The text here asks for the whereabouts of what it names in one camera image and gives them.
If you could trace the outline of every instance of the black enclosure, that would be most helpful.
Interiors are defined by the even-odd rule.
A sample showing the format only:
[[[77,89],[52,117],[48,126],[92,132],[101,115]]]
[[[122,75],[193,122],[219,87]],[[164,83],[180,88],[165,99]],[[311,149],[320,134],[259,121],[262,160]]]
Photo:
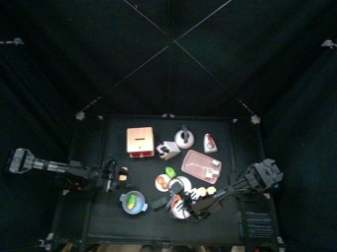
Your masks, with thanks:
[[[15,148],[94,160],[73,143],[98,116],[258,116],[288,251],[337,251],[335,24],[331,0],[0,1],[1,163]],[[0,174],[0,251],[38,251],[57,177]]]

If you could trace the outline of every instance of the wooden block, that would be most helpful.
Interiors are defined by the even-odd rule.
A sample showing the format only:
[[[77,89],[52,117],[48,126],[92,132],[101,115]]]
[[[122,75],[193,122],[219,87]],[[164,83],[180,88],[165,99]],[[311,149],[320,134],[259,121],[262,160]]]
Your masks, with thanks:
[[[125,151],[130,158],[153,156],[152,128],[128,128],[125,130]]]

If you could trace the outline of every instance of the yellow object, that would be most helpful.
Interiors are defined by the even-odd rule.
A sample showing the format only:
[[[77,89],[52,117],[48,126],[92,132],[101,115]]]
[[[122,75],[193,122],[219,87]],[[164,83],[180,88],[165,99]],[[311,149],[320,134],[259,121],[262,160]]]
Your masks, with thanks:
[[[125,207],[128,210],[132,210],[132,208],[135,207],[135,200],[136,200],[136,196],[130,194],[125,201]]]

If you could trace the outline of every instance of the toy food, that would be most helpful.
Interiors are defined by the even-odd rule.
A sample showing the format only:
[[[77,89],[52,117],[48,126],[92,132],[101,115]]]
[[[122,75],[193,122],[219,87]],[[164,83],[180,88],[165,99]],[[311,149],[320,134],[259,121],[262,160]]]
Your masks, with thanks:
[[[168,176],[171,179],[176,176],[175,171],[173,171],[173,168],[165,167],[164,171],[165,171],[167,176]]]
[[[156,183],[160,185],[161,183],[163,183],[163,181],[164,181],[164,179],[163,179],[163,177],[161,176],[159,176],[159,177],[156,177]]]
[[[125,207],[128,210],[132,210],[132,208],[135,207],[135,202],[136,202],[136,196],[129,194],[129,196],[125,200]]]
[[[161,188],[165,190],[168,188],[168,184],[165,182],[161,183]]]

